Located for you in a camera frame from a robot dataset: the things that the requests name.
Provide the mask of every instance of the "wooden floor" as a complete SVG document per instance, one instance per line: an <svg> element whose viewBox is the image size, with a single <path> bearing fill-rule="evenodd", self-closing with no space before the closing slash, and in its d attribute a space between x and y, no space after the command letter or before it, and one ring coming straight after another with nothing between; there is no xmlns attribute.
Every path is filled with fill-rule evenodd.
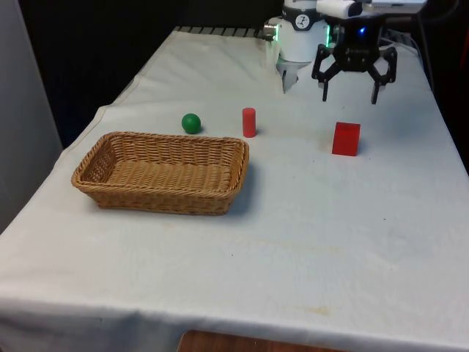
<svg viewBox="0 0 469 352"><path fill-rule="evenodd" d="M189 331L182 336L177 352L340 352L325 348L267 340L250 339L203 331Z"/></svg>

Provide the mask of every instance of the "red cube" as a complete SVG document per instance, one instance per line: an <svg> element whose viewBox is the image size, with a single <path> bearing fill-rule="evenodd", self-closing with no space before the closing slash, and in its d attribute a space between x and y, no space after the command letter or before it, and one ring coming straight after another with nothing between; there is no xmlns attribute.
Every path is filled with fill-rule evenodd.
<svg viewBox="0 0 469 352"><path fill-rule="evenodd" d="M359 124L338 122L334 134L332 153L336 155L357 156L359 141Z"/></svg>

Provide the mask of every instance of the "gray wall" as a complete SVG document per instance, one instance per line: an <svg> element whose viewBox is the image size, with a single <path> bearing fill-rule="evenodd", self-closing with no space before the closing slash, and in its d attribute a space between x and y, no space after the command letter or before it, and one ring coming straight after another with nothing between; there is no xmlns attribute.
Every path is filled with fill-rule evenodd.
<svg viewBox="0 0 469 352"><path fill-rule="evenodd" d="M0 0L0 121L1 233L61 151L17 0Z"/></svg>

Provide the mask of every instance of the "red block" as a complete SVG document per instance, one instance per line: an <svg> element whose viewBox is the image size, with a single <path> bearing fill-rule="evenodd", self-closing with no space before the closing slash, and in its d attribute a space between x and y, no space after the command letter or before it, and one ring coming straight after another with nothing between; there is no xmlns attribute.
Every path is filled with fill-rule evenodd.
<svg viewBox="0 0 469 352"><path fill-rule="evenodd" d="M243 135L246 138L256 136L256 109L243 109Z"/></svg>
<svg viewBox="0 0 469 352"><path fill-rule="evenodd" d="M334 134L332 153L337 155L357 156L360 141L360 125L338 122Z"/></svg>

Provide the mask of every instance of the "black background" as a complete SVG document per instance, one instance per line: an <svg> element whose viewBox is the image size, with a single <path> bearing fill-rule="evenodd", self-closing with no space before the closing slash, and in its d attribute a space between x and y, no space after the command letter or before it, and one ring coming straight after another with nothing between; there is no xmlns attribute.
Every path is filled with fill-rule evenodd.
<svg viewBox="0 0 469 352"><path fill-rule="evenodd" d="M66 147L110 104L176 25L261 27L279 15L282 0L20 0L62 144ZM422 17L452 1L429 0ZM425 26L435 97L469 170L469 63L459 61L468 29L468 4L445 23ZM421 44L415 22L404 25Z"/></svg>

